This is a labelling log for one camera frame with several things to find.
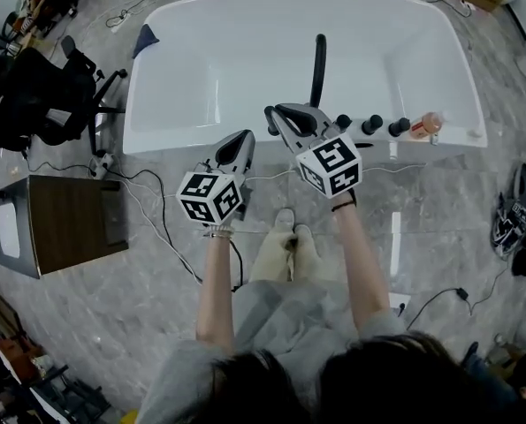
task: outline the human arm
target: human arm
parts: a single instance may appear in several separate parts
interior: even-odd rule
[[[332,199],[332,207],[351,200],[349,193],[342,193]],[[334,215],[345,255],[353,321],[357,329],[362,329],[373,314],[390,310],[388,285],[355,206],[338,208]]]
[[[36,5],[36,7],[33,10],[33,18],[36,19],[39,17],[39,14],[41,13],[42,6],[44,5],[44,2],[47,0],[40,0],[39,3]]]
[[[200,290],[195,338],[233,354],[230,239],[212,237],[208,243],[206,268]]]

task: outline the dark towel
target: dark towel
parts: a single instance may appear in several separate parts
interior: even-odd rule
[[[157,42],[159,42],[159,40],[150,29],[149,24],[143,25],[139,37],[137,38],[135,48],[133,49],[133,60],[141,53],[141,50],[147,48],[151,44],[156,44]]]

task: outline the white bathtub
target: white bathtub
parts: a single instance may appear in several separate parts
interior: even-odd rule
[[[427,162],[486,147],[475,84],[446,15],[417,0],[184,0],[151,13],[159,43],[133,63],[123,139],[126,154],[212,144],[251,129],[275,160],[263,109],[309,100],[316,35],[327,38],[320,108],[345,113],[365,162]],[[388,124],[445,110],[429,140],[398,139]],[[373,136],[361,122],[378,114]]]

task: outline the black handle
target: black handle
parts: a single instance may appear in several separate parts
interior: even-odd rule
[[[280,135],[280,132],[278,131],[277,125],[274,124],[274,120],[272,119],[272,111],[274,110],[274,107],[269,105],[268,107],[265,107],[264,109],[264,115],[266,116],[266,122],[269,124],[268,131],[269,134],[273,137],[276,137]]]
[[[405,131],[409,129],[410,129],[410,120],[405,117],[401,117],[398,121],[388,126],[388,132],[393,137],[400,137],[401,133],[404,133]]]
[[[316,36],[316,58],[314,59],[314,79],[312,80],[312,91],[309,95],[309,106],[317,108],[322,99],[322,88],[324,87],[325,57],[327,56],[327,41],[325,35]]]
[[[365,135],[372,135],[383,126],[383,119],[379,115],[373,115],[361,125]]]
[[[337,124],[338,128],[344,132],[352,123],[353,121],[351,118],[347,115],[339,115],[335,121],[335,124]]]

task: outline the white cable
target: white cable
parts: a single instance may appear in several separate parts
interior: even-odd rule
[[[379,166],[375,166],[375,167],[372,167],[372,168],[367,168],[366,170],[363,170],[362,172],[364,173],[365,171],[381,170],[381,171],[386,171],[387,173],[399,173],[402,170],[405,170],[407,168],[422,168],[424,166],[425,166],[425,163],[423,163],[421,165],[408,165],[408,166],[405,166],[403,168],[400,168],[399,170],[387,170],[386,168],[380,168]]]
[[[405,166],[403,168],[400,168],[398,170],[387,170],[386,168],[372,167],[372,168],[367,168],[367,169],[363,170],[362,172],[364,173],[365,171],[381,170],[381,171],[386,171],[387,173],[392,173],[393,174],[393,173],[399,173],[402,170],[406,170],[408,168],[422,168],[424,166],[425,166],[425,163],[421,164],[421,165],[407,165],[407,166]],[[279,174],[275,174],[274,176],[253,176],[252,178],[246,178],[245,182],[248,182],[249,180],[258,180],[258,179],[276,179],[276,178],[279,178],[280,176],[283,176],[285,174],[294,173],[294,172],[296,172],[296,170],[282,171]],[[176,194],[166,194],[164,197],[165,198],[174,198],[175,196],[176,196]]]
[[[123,180],[119,180],[118,182],[120,182],[121,184],[123,184],[127,191],[129,192],[129,194],[133,197],[133,199],[135,201],[137,201],[137,204],[139,204],[139,208],[141,208],[141,213],[142,213],[142,216],[145,217],[145,219],[149,222],[150,226],[153,228],[153,230],[155,231],[155,234],[156,236],[161,239],[166,245],[168,245],[168,247],[174,252],[174,254],[176,254],[179,259],[184,262],[184,264],[190,269],[190,271],[192,272],[192,276],[194,277],[194,280],[198,283],[198,284],[202,284],[200,283],[200,280],[198,279],[198,276],[195,274],[194,272],[194,269],[192,269],[192,266],[188,263],[188,261],[184,258],[184,256],[182,256],[182,254],[179,253],[179,251],[174,248],[174,246],[168,241],[166,240],[159,232],[158,232],[158,229],[156,228],[155,224],[152,222],[152,220],[147,216],[147,214],[145,214],[145,210],[142,208],[142,204],[141,202],[139,201],[139,199],[133,194],[133,192],[131,192],[131,189],[129,188],[129,185],[126,184],[125,181]]]
[[[118,161],[118,167],[119,167],[119,172],[123,175],[123,176],[127,176],[124,172],[123,172],[123,168],[121,167],[121,159],[115,155],[115,154],[111,154],[111,157],[117,159]],[[155,192],[152,188],[150,188],[149,186],[147,185],[142,185],[142,184],[137,184],[136,182],[133,182],[131,181],[130,179],[125,179],[129,184],[131,184],[132,186],[137,186],[137,187],[140,187],[140,188],[146,188],[147,190],[149,190],[151,193],[153,193],[157,198],[160,198],[160,193],[157,193]]]
[[[296,172],[296,170],[286,170],[286,171],[282,171],[281,173],[279,174],[275,174],[274,176],[268,176],[268,177],[265,177],[265,176],[253,176],[252,178],[246,178],[245,179],[245,182],[249,181],[249,180],[256,180],[256,179],[275,179],[275,178],[279,178],[280,176],[284,175],[284,174],[288,174],[288,173],[294,173]]]

